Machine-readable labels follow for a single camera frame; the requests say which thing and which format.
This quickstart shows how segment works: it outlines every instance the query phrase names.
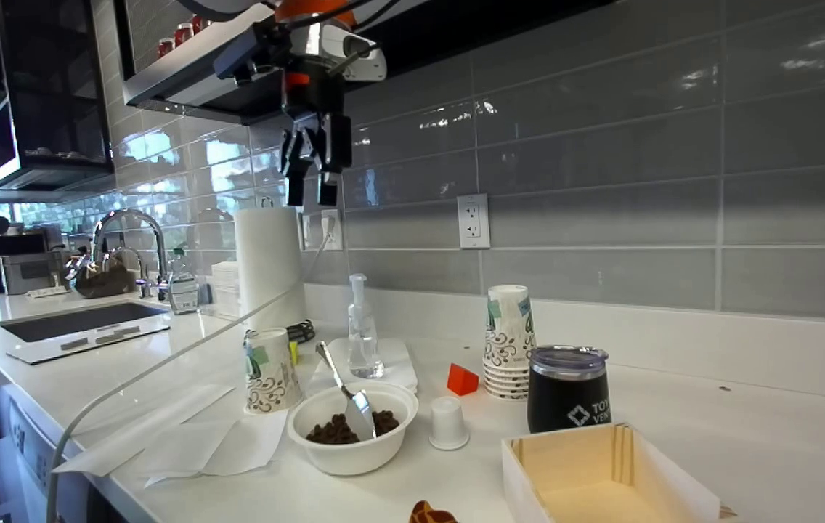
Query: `plastic bottle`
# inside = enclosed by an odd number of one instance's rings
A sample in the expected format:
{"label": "plastic bottle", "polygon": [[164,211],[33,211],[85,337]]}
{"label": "plastic bottle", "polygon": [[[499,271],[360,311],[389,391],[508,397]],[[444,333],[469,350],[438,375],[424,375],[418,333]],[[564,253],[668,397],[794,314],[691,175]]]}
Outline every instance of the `plastic bottle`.
{"label": "plastic bottle", "polygon": [[349,365],[355,377],[384,377],[384,359],[377,355],[377,323],[365,301],[365,276],[352,273],[352,305],[349,305]]}

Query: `stacked paper cups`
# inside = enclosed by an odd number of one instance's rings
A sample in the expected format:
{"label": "stacked paper cups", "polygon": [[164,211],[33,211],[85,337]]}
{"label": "stacked paper cups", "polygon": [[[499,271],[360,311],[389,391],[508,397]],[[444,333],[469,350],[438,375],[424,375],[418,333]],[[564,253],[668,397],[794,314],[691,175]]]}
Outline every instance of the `stacked paper cups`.
{"label": "stacked paper cups", "polygon": [[534,348],[531,301],[524,285],[489,289],[489,339],[483,355],[483,384],[496,397],[528,394],[528,358]]}

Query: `gray subway tile backsplash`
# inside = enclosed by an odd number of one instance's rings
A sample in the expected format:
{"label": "gray subway tile backsplash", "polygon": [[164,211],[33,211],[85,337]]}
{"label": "gray subway tile backsplash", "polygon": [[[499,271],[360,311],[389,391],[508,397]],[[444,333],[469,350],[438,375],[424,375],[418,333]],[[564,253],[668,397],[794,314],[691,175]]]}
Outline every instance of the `gray subway tile backsplash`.
{"label": "gray subway tile backsplash", "polygon": [[347,172],[344,202],[347,210],[429,202],[477,191],[473,150],[442,157],[422,157],[405,162],[365,162],[358,160]]}
{"label": "gray subway tile backsplash", "polygon": [[374,288],[389,289],[480,289],[477,253],[454,249],[352,249],[304,253],[303,276],[325,285],[349,285],[349,273],[365,273]]}
{"label": "gray subway tile backsplash", "polygon": [[825,169],[726,178],[726,243],[825,243]]}
{"label": "gray subway tile backsplash", "polygon": [[726,249],[723,307],[825,316],[825,249]]}
{"label": "gray subway tile backsplash", "polygon": [[718,180],[490,201],[496,247],[715,243]]}
{"label": "gray subway tile backsplash", "polygon": [[604,58],[666,47],[720,26],[720,0],[620,0],[537,31],[471,53],[473,89],[589,66]]}
{"label": "gray subway tile backsplash", "polygon": [[790,15],[822,0],[726,0],[726,24],[753,24],[763,16]]}
{"label": "gray subway tile backsplash", "polygon": [[540,300],[715,305],[711,249],[490,249],[483,285],[519,281]]}
{"label": "gray subway tile backsplash", "polygon": [[720,172],[720,112],[490,146],[477,157],[480,186],[493,194],[711,178]]}
{"label": "gray subway tile backsplash", "polygon": [[726,109],[729,172],[825,166],[825,89]]}
{"label": "gray subway tile backsplash", "polygon": [[731,29],[729,102],[825,88],[825,2]]}
{"label": "gray subway tile backsplash", "polygon": [[347,247],[457,247],[457,207],[394,207],[347,211]]}
{"label": "gray subway tile backsplash", "polygon": [[477,140],[505,141],[718,105],[720,41],[704,38],[486,96]]}
{"label": "gray subway tile backsplash", "polygon": [[[121,106],[103,61],[120,188],[168,186],[133,201],[209,273],[229,214],[277,201],[288,118]],[[309,281],[825,316],[825,0],[617,0],[347,106],[347,249]],[[457,247],[457,194],[490,196],[490,249]]]}

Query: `cable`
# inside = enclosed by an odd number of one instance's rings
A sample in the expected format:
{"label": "cable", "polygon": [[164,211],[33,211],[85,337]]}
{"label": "cable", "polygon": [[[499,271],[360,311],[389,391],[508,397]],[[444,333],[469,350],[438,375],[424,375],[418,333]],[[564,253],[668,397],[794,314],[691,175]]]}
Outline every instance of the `cable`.
{"label": "cable", "polygon": [[255,316],[258,311],[277,305],[281,297],[288,297],[288,294],[297,289],[299,285],[303,285],[303,281],[290,285],[288,289],[281,289],[281,294],[274,297],[270,301],[265,301],[265,305],[248,311],[243,316],[238,316],[238,318],[232,318],[229,324],[213,330],[209,337],[182,346],[182,348],[174,350],[172,358],[165,358],[165,359],[161,359],[161,364],[142,369],[139,375],[121,380],[120,385],[113,385],[113,388],[95,394],[89,403],[85,403],[85,409],[65,426],[65,433],[60,433],[60,439],[58,439],[58,443],[55,443],[55,452],[53,452],[49,478],[46,478],[46,497],[43,497],[43,506],[46,506],[46,513],[43,513],[43,516],[46,516],[46,523],[58,523],[58,519],[55,519],[55,510],[58,510],[58,477],[60,477],[60,474],[55,474],[55,467],[65,461],[65,448],[66,448],[66,442],[71,442],[71,435],[73,435],[73,430],[75,430],[78,420],[85,420],[103,400],[120,394],[124,385],[133,385],[137,380],[153,375],[153,372],[164,369],[165,364],[172,364],[172,359],[188,355],[188,350],[200,348],[203,342],[209,342],[209,339],[214,339],[214,337],[222,337],[222,333],[238,327],[241,323],[248,323],[248,318]]}

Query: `cardboard box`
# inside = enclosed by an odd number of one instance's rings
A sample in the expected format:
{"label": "cardboard box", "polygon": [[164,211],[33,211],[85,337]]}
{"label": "cardboard box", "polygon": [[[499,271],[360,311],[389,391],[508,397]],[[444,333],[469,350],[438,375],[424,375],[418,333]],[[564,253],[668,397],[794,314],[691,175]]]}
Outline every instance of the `cardboard box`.
{"label": "cardboard box", "polygon": [[736,523],[718,494],[627,423],[503,442],[503,483],[519,523]]}

